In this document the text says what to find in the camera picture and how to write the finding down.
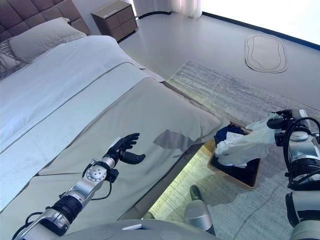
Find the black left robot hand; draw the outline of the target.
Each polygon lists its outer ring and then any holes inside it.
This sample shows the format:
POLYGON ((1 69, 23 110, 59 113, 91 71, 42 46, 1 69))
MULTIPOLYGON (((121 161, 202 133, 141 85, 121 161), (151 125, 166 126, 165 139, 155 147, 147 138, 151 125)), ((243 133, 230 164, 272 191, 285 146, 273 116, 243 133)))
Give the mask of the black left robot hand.
POLYGON ((140 133, 136 132, 120 138, 107 150, 103 157, 110 157, 115 161, 115 163, 118 161, 129 165, 137 165, 141 163, 146 158, 145 154, 138 155, 128 152, 128 150, 132 149, 134 145, 137 144, 139 136, 140 133))

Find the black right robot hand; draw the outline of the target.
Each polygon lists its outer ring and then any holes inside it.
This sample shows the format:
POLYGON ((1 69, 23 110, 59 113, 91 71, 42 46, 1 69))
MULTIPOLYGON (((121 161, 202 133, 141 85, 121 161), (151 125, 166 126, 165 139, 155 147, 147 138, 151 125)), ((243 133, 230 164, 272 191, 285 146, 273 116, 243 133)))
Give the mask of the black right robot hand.
POLYGON ((267 121, 267 126, 275 130, 275 133, 285 132, 293 122, 308 117, 304 109, 285 109, 272 112, 275 116, 267 121))

